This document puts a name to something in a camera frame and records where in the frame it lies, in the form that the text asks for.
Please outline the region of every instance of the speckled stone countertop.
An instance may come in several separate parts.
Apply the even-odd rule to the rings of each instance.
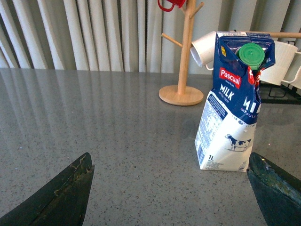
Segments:
[[[160,100],[178,76],[0,69],[0,216],[84,152],[95,165],[85,226],[264,226],[246,173],[201,171],[205,100]],[[190,75],[204,92],[212,76]],[[299,105],[263,104],[253,150],[301,178]]]

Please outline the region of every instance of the green cap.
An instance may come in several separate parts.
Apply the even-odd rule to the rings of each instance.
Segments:
[[[258,70],[264,60],[263,49],[255,43],[247,43],[238,50],[238,56],[252,70]]]

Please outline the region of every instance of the wooden mug stand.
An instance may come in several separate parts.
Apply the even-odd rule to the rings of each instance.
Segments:
[[[203,6],[204,3],[201,2],[199,6],[196,8],[196,0],[187,0],[186,9],[181,8],[181,10],[185,14],[182,44],[172,39],[171,37],[167,36],[166,34],[164,33],[162,34],[162,37],[168,39],[169,41],[173,42],[174,44],[182,48],[178,85],[165,86],[159,91],[159,97],[163,101],[172,105],[177,105],[177,106],[196,105],[200,103],[204,98],[204,94],[200,90],[193,87],[186,86],[194,15]]]

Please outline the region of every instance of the blue milk carton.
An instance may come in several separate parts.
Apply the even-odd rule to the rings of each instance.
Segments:
[[[252,57],[261,60],[254,64]],[[202,170],[246,171],[261,106],[260,74],[273,64],[268,34],[217,32],[213,88],[195,139]]]

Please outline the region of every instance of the white curtain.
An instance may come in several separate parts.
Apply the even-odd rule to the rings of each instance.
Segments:
[[[193,40],[211,31],[300,32],[300,0],[203,2]],[[181,48],[161,38],[164,32],[182,41],[178,7],[163,12],[156,0],[0,0],[0,15],[0,67],[179,72]],[[301,48],[300,39],[281,41]],[[191,57],[189,73],[210,72]]]

